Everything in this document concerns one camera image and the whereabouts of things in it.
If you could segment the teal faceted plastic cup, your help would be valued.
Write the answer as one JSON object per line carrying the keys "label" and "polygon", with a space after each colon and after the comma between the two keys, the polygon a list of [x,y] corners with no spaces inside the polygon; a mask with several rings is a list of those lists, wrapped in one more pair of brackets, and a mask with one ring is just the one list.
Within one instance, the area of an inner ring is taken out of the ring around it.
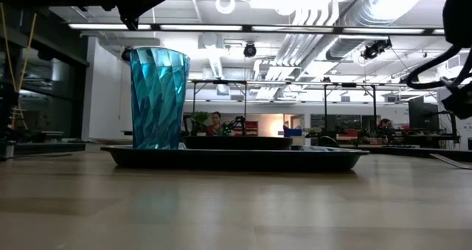
{"label": "teal faceted plastic cup", "polygon": [[135,149],[177,149],[190,58],[163,47],[130,52],[131,110]]}

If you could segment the black round plate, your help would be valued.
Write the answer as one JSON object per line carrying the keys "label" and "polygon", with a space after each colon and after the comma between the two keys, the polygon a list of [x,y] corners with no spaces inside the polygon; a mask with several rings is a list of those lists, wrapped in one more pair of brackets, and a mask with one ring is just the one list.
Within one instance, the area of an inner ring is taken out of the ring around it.
{"label": "black round plate", "polygon": [[202,150],[289,150],[291,138],[265,136],[186,136],[188,149]]}

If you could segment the black rectangular tray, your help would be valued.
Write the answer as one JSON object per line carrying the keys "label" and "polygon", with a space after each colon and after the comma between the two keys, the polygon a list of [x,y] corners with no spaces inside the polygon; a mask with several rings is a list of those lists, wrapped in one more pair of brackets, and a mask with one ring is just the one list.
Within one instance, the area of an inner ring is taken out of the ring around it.
{"label": "black rectangular tray", "polygon": [[354,168],[365,150],[315,147],[312,150],[200,150],[101,147],[120,167],[159,170],[314,173]]}

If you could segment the green potted plant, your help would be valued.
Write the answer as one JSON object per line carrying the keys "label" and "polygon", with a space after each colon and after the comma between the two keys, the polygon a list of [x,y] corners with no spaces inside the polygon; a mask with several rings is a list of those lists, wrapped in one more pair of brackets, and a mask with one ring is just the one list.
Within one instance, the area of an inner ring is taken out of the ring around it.
{"label": "green potted plant", "polygon": [[192,116],[192,132],[194,136],[200,133],[206,133],[207,120],[209,119],[209,113],[204,111],[195,112]]}

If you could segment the person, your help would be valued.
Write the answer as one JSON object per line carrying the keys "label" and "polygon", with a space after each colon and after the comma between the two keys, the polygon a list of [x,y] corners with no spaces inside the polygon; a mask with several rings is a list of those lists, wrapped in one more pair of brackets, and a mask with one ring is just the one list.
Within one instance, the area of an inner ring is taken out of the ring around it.
{"label": "person", "polygon": [[391,142],[394,134],[394,128],[390,119],[382,119],[377,127],[377,135],[382,139],[383,144]]}
{"label": "person", "polygon": [[206,127],[207,136],[222,136],[223,126],[221,124],[221,113],[215,111],[211,113],[211,124]]}

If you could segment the large dark monitor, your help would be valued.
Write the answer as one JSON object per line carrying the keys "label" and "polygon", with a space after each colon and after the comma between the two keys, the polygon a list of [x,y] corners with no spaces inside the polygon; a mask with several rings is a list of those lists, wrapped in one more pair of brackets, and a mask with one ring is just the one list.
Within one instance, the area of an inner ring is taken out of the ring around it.
{"label": "large dark monitor", "polygon": [[422,97],[412,99],[408,104],[410,128],[428,131],[440,128],[437,104],[425,103]]}

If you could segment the grey flat strip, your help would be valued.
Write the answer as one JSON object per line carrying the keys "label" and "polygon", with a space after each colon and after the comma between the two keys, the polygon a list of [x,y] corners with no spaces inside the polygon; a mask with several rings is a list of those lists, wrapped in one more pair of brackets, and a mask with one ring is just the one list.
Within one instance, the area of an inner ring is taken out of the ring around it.
{"label": "grey flat strip", "polygon": [[467,164],[463,164],[461,162],[457,162],[457,161],[454,161],[450,158],[447,158],[445,156],[442,156],[440,154],[436,154],[436,153],[431,153],[430,154],[431,157],[434,157],[442,162],[445,162],[446,164],[449,164],[449,165],[452,165],[454,167],[457,167],[459,169],[463,169],[463,170],[472,170],[472,165],[467,165]]}

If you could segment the overhead frame bar with lights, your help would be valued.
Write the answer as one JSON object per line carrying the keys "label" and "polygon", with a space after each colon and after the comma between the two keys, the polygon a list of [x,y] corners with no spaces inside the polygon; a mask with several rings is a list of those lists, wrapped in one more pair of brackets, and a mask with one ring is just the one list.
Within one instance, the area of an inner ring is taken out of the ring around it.
{"label": "overhead frame bar with lights", "polygon": [[425,35],[444,36],[442,28],[403,27],[336,27],[297,25],[249,25],[249,24],[140,24],[136,31],[153,32],[242,32],[289,33],[320,35]]}

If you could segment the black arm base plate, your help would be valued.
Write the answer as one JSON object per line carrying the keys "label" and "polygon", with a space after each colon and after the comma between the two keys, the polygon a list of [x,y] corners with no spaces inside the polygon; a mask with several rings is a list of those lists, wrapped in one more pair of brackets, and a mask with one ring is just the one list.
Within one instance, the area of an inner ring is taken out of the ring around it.
{"label": "black arm base plate", "polygon": [[472,162],[472,150],[446,150],[436,148],[414,148],[414,147],[381,147],[378,149],[382,154],[429,157],[438,154],[457,162]]}

